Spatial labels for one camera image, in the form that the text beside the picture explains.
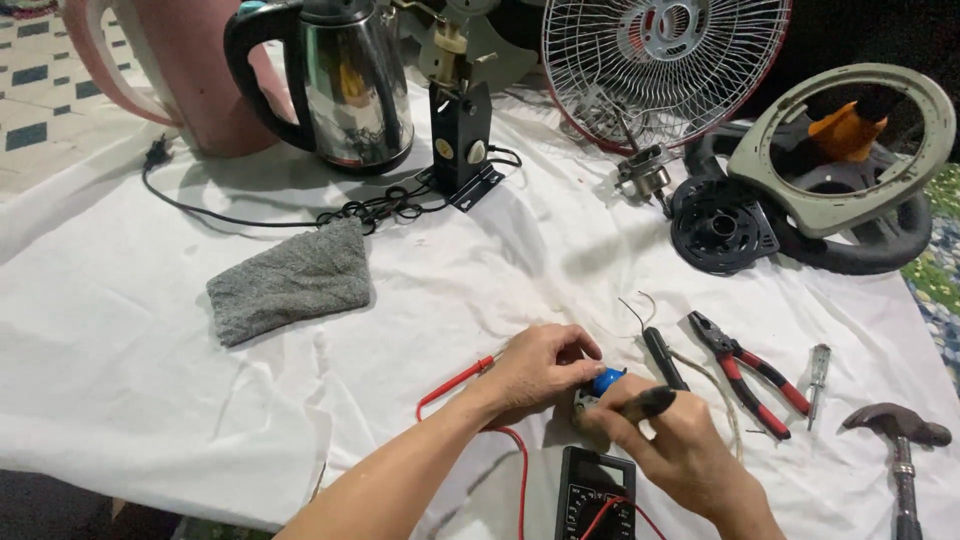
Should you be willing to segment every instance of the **black kettle handle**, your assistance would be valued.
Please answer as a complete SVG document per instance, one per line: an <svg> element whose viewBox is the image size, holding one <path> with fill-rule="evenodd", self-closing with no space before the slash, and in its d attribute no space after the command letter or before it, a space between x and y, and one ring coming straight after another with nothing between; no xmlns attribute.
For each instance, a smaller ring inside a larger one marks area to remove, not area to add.
<svg viewBox="0 0 960 540"><path fill-rule="evenodd" d="M269 5L267 9L256 12L235 14L224 29L224 51L233 81L240 88L240 93L250 101L260 121L283 140L307 152L314 152L317 150L317 139L313 133L313 120L303 85L306 62L300 46L302 8L302 2L290 2ZM283 41L287 86L299 125L281 118L270 108L270 102L256 80L256 72L247 60L253 47L272 39Z"/></svg>

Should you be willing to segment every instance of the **kettle handle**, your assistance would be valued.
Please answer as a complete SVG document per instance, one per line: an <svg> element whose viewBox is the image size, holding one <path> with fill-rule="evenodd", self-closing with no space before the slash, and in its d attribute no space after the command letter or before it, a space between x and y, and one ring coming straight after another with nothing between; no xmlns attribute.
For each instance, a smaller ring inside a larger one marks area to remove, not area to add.
<svg viewBox="0 0 960 540"><path fill-rule="evenodd" d="M117 68L100 28L100 21L110 4L110 0L70 0L62 8L63 26L84 67L90 72L90 79L121 108L157 124L181 127L179 118L159 102L133 89Z"/></svg>
<svg viewBox="0 0 960 540"><path fill-rule="evenodd" d="M281 139L301 150L314 152L317 150L317 139L313 133L313 119L306 101L306 88L303 86L306 62L300 46L302 7L301 2L269 4L255 12L235 14L227 21L224 29L224 51L233 81L240 88L240 93L250 102L260 121ZM247 60L253 47L272 39L283 41L287 86L299 125L287 121L271 109L270 101L256 80L256 72Z"/></svg>

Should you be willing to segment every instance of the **hand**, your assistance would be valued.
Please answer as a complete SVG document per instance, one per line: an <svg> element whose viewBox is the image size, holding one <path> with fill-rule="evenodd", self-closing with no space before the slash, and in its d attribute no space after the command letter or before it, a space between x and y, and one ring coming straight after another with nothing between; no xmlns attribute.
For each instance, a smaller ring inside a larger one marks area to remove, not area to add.
<svg viewBox="0 0 960 540"><path fill-rule="evenodd" d="M494 414L541 405L603 373L601 356L578 325L532 326L510 340L500 359L468 391L490 403Z"/></svg>
<svg viewBox="0 0 960 540"><path fill-rule="evenodd" d="M582 422L605 431L657 487L715 525L731 516L743 517L744 512L769 514L763 487L727 450L701 398L677 392L670 408L650 419L650 426L657 431L652 440L614 412L656 385L633 374L624 375L607 389L596 407L584 413Z"/></svg>

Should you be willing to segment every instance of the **tiled floor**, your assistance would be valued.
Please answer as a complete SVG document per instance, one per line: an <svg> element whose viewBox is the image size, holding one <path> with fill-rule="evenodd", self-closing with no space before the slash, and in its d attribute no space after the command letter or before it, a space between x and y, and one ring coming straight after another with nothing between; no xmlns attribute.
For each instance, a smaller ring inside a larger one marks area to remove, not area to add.
<svg viewBox="0 0 960 540"><path fill-rule="evenodd" d="M103 28L124 75L142 77L111 12ZM0 18L0 202L142 124L90 81L58 15Z"/></svg>

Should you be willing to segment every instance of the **white tablecloth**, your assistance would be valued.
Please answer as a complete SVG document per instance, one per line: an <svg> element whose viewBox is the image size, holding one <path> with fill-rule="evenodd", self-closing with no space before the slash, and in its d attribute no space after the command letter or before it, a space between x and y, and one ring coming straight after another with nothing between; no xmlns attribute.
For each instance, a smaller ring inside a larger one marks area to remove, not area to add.
<svg viewBox="0 0 960 540"><path fill-rule="evenodd" d="M309 219L347 197L379 194L430 161L425 92L412 86L418 139L388 179L333 183L309 155L278 145L240 160L198 160L181 143L151 182L190 204L245 219ZM614 161L578 147L509 99L492 143L524 166L468 214L446 209L388 224L366 240L369 307L270 332L225 351L212 335L205 282L296 233L204 221L151 196L139 165L157 131L123 141L0 208L0 464L191 515L276 528L364 455L408 428L414 403L511 335L542 321L577 322L611 367L658 377L630 338L646 312L677 351L721 377L684 321L698 309L801 389L810 349L834 351L814 431L747 375L794 437L744 433L757 475L791 538L890 536L889 445L840 422L892 401L960 433L960 403L897 274L851 278L782 257L729 278L674 253L658 208L604 189ZM674 186L683 166L670 167ZM723 404L680 367L730 437ZM756 422L739 411L743 428ZM551 537L563 419L528 418L527 537ZM952 538L960 451L914 452L924 533ZM514 536L519 460L484 433L469 445L415 533ZM642 475L638 501L667 538L712 538L703 520ZM646 536L644 527L640 537Z"/></svg>

